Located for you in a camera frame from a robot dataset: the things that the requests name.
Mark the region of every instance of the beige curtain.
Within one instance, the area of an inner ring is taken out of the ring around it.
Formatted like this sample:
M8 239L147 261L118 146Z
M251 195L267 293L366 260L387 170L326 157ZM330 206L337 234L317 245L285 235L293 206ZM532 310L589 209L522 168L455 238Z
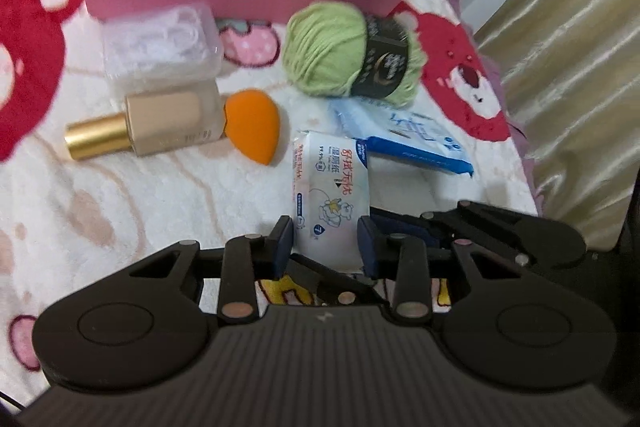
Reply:
M640 0L508 0L476 33L536 162L545 216L612 248L640 165Z

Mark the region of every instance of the red bear pattern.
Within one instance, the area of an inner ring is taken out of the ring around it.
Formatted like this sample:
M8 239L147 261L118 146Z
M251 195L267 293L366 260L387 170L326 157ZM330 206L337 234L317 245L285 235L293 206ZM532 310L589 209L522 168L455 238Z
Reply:
M452 72L456 69L472 89L480 87L481 76L486 78L482 62L465 29L433 13L419 13L405 2L394 8L392 14L407 12L414 16L418 40L429 56L422 70L422 83L444 115L469 136L478 140L507 140L511 135L502 111L498 111L491 118L485 118L476 113L466 100L460 98L450 85ZM475 96L475 99L482 103L482 98Z
M0 0L0 45L14 67L11 95L0 107L0 161L47 114L65 62L62 23L82 1L47 11L40 0Z

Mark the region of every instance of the black yarn label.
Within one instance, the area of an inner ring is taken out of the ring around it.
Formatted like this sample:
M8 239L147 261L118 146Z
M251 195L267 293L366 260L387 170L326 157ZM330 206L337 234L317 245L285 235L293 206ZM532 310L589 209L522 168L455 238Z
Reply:
M407 34L394 19L365 15L367 42L362 69L351 86L352 96L385 98L406 73L409 61Z

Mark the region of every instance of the wet wipes pack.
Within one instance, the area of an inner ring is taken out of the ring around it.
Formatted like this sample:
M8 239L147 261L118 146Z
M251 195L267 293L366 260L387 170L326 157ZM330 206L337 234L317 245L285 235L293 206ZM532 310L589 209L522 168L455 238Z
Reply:
M359 271L358 219L369 215L365 144L302 132L293 143L293 172L296 249L334 270Z
M370 98L331 101L342 130L366 141L369 153L403 158L455 174L473 174L462 145L441 124L425 115Z

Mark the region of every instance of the orange makeup sponge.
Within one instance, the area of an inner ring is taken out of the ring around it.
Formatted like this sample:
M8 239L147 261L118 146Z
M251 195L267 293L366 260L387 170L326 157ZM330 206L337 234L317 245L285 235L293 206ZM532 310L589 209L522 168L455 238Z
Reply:
M280 137L278 106L264 91L233 93L225 103L225 134L247 158L268 165Z

